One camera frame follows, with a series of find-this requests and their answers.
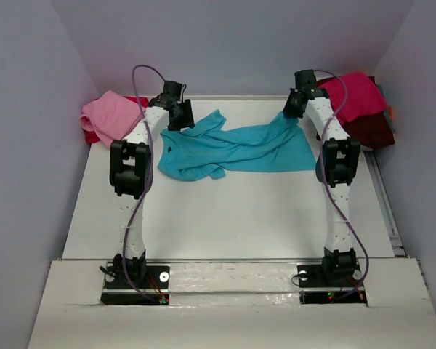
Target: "white wall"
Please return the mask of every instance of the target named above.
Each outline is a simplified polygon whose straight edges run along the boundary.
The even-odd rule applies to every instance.
[[[132,93],[132,66],[148,63],[190,94],[285,95],[299,69],[372,71],[413,0],[52,2],[101,92]]]
[[[78,114],[95,96],[52,4],[0,1],[0,349],[27,347],[87,157]]]
[[[417,0],[375,71],[397,112],[397,142],[376,154],[406,251],[421,259],[436,309],[436,0]]]

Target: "teal cloth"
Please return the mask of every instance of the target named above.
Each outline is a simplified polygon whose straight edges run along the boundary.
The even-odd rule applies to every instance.
[[[193,129],[161,132],[163,155],[158,168],[177,180],[218,179],[225,169],[287,172],[315,169],[315,158],[297,125],[279,113],[267,125],[221,130],[226,118],[214,111]]]

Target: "cable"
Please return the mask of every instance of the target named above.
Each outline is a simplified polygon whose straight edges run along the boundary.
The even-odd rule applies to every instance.
[[[347,277],[347,280],[354,286],[357,287],[357,284],[351,279],[350,276]],[[362,292],[358,289],[357,287],[357,292],[358,292],[358,296],[360,297],[361,300],[363,300],[363,294]]]
[[[112,278],[116,278],[116,274],[115,273],[111,273],[109,272],[105,267],[100,266],[99,269],[106,275],[106,276],[110,276]]]
[[[363,246],[362,241],[360,240],[360,238],[358,237],[357,233],[354,230],[354,227],[352,226],[352,224],[350,224],[349,220],[347,219],[346,215],[343,213],[343,211],[340,209],[340,207],[337,205],[337,203],[335,202],[333,196],[331,195],[330,191],[329,191],[329,186],[328,186],[328,181],[326,180],[326,173],[325,173],[325,161],[323,160],[323,144],[325,142],[325,138],[326,138],[326,132],[328,131],[328,127],[329,124],[331,123],[331,121],[336,117],[336,115],[338,114],[338,112],[340,112],[340,110],[344,107],[344,105],[347,102],[347,97],[349,95],[349,92],[347,91],[347,86],[346,84],[342,81],[341,78],[339,78],[336,74],[331,73],[329,71],[325,71],[322,69],[315,69],[314,71],[318,71],[321,73],[327,73],[331,76],[333,76],[334,78],[338,79],[342,86],[344,87],[344,91],[345,91],[345,95],[344,95],[344,100],[342,101],[341,105],[334,111],[333,115],[330,116],[330,118],[328,119],[328,121],[326,122],[325,127],[323,128],[323,132],[321,134],[321,139],[320,139],[320,165],[321,165],[321,177],[323,179],[323,185],[325,187],[326,190],[326,194],[329,197],[329,201],[331,201],[331,203],[333,204],[334,208],[336,209],[336,211],[339,213],[339,215],[342,217],[342,219],[346,222],[347,227],[349,228],[349,230],[351,231],[352,235],[355,237],[355,240],[357,240],[358,245],[360,246],[360,248],[363,251],[363,254],[365,255],[365,272],[363,273],[361,279],[358,281],[357,286],[355,286],[353,289],[351,289],[348,293],[342,295],[341,297],[339,297],[337,300],[341,300],[345,297],[349,297],[352,293],[358,291],[358,288],[360,286],[362,286],[363,282],[365,281],[365,278],[368,274],[368,270],[370,268],[370,258],[368,256],[368,253],[366,251],[366,248]]]
[[[150,170],[149,170],[149,175],[148,175],[147,186],[144,189],[144,192],[142,193],[142,195],[140,196],[139,201],[137,202],[136,207],[132,211],[131,217],[129,218],[129,222],[128,222],[128,225],[126,227],[126,232],[124,233],[123,252],[121,254],[121,256],[122,256],[121,264],[123,265],[124,277],[126,278],[126,281],[130,285],[130,287],[132,287],[134,291],[136,291],[138,294],[143,296],[145,299],[151,300],[151,301],[155,301],[152,297],[148,296],[146,293],[142,292],[139,288],[137,288],[137,286],[134,284],[134,282],[132,282],[131,278],[129,277],[128,270],[127,270],[127,267],[126,267],[126,247],[127,247],[127,243],[128,243],[129,231],[131,230],[131,224],[132,224],[132,221],[134,220],[134,218],[136,217],[137,211],[139,210],[140,206],[142,205],[142,203],[144,201],[145,195],[152,188],[152,182],[153,182],[153,140],[152,140],[152,132],[150,131],[150,127],[148,126],[147,119],[145,118],[145,113],[144,113],[144,110],[142,109],[142,104],[140,103],[139,92],[137,91],[135,76],[136,76],[136,70],[138,68],[148,68],[148,69],[151,69],[152,71],[155,71],[160,76],[160,78],[163,81],[165,81],[165,78],[163,77],[163,75],[161,75],[161,73],[159,71],[157,71],[154,67],[152,67],[150,65],[138,64],[138,65],[133,67],[132,72],[131,72],[132,89],[134,90],[134,94],[136,95],[136,101],[137,101],[137,105],[139,106],[140,115],[142,116],[142,120],[144,121],[145,128],[147,130],[148,146],[150,148]]]
[[[160,293],[158,292],[158,290],[155,288],[155,285],[152,284],[152,281],[150,280],[150,278],[147,279],[148,284],[150,285],[150,288],[155,292],[155,294],[158,294],[158,296],[160,296]]]
[[[156,288],[156,290],[158,291],[158,294],[161,296],[161,298],[165,298],[165,295],[163,294],[163,292],[161,291],[160,286],[157,284],[157,281],[155,281],[155,279],[153,278],[152,275],[149,275],[150,277],[150,281],[152,283],[152,285]]]
[[[182,85],[183,90],[182,90],[182,96],[181,96],[181,102],[184,102],[184,91],[187,89],[187,84]]]
[[[299,274],[294,275],[294,276],[291,278],[291,283],[292,283],[294,286],[297,286],[297,287],[300,288],[300,285],[298,285],[298,284],[296,284],[296,283],[294,282],[294,278],[298,278],[298,277],[299,277]]]

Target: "pink cloth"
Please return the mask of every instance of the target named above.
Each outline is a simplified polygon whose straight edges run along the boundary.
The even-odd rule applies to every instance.
[[[94,131],[107,147],[129,134],[139,120],[137,104],[112,91],[82,107],[82,129]]]
[[[352,122],[359,116],[381,113],[387,104],[379,89],[362,72],[341,76],[349,91],[349,97],[343,109],[337,114],[341,125]],[[331,107],[336,110],[344,99],[344,87],[337,79],[321,84],[328,91]]]

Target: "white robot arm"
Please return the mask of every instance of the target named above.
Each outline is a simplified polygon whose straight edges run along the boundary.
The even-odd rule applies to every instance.
[[[160,132],[194,127],[190,100],[182,100],[184,85],[165,81],[163,92],[149,102],[144,119],[123,140],[110,146],[110,184],[118,194],[121,218],[118,253],[107,275],[123,278],[123,255],[130,279],[142,283],[147,270],[145,245],[142,237],[143,197],[148,191],[152,146]],[[151,134],[149,145],[148,129]]]
[[[345,219],[349,219],[349,191],[357,171],[360,141],[350,138],[339,121],[332,118],[334,112],[328,93],[316,86],[314,71],[298,71],[295,76],[296,89],[291,89],[283,109],[285,117],[301,118],[307,115],[312,119],[319,135],[323,134],[328,125],[325,139],[322,140],[327,185],[323,182],[320,157],[316,166],[316,175],[323,184],[326,197],[328,227],[322,264],[313,265],[311,271],[315,275],[313,278],[321,280],[325,286],[330,286],[333,281],[352,276],[357,269],[352,237]],[[327,190],[345,217],[331,203]]]
[[[333,109],[328,98],[317,97],[307,102],[305,114],[313,121],[319,135],[323,133],[326,122],[333,115]],[[337,119],[333,119],[328,126],[326,139],[347,140],[349,135],[344,131]],[[350,186],[346,183],[337,184],[334,188],[329,188],[331,195],[336,200],[339,208],[349,218],[349,191]],[[328,251],[349,252],[352,248],[352,239],[349,228],[344,219],[331,204],[328,195],[326,197],[326,214],[328,222],[328,233],[326,236],[325,248]]]

